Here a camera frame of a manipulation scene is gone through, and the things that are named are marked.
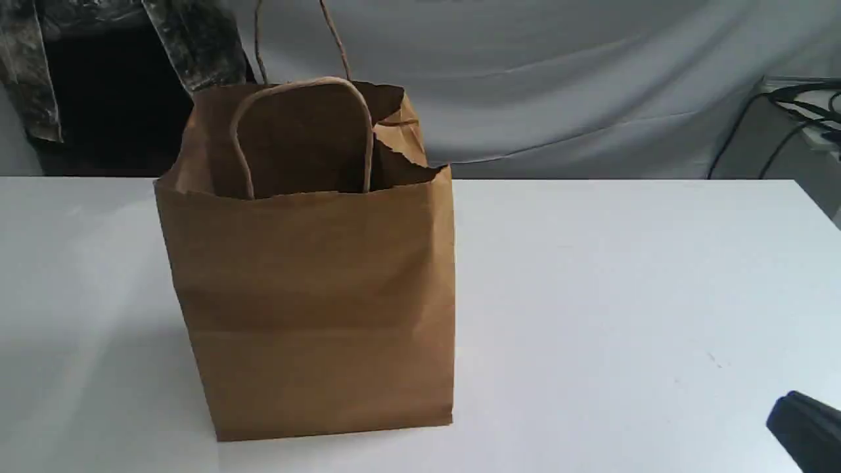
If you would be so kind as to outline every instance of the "white backdrop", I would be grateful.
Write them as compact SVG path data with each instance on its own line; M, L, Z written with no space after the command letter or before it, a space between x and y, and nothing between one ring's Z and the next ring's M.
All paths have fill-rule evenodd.
M249 54L254 2L229 1ZM839 0L328 2L355 78L406 87L461 177L700 177L752 83L841 50ZM264 10L274 81L341 74L317 0ZM32 169L6 100L0 149L0 173Z

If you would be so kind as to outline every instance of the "white table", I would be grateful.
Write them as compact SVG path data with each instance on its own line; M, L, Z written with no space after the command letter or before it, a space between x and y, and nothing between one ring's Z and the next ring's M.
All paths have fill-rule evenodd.
M841 232L787 182L456 182L449 428L217 444L151 181L0 179L0 470L797 473Z

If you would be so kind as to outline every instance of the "brown paper bag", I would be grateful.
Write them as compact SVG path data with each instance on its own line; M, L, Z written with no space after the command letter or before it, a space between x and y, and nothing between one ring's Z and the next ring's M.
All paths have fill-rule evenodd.
M155 191L218 439L449 424L452 180L404 91L323 77L194 101Z

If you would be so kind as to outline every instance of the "camouflage fabric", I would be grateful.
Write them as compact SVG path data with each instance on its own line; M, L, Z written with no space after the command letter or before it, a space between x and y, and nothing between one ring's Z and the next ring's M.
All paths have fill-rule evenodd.
M0 0L0 80L29 134L62 141L45 40L150 21L189 93L246 80L236 22L220 0Z

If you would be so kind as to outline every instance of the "paper bag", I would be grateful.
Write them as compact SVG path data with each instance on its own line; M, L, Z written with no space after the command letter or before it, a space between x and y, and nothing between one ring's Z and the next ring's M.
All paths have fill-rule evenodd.
M218 439L449 424L452 179L404 91L324 77L194 101L155 191Z

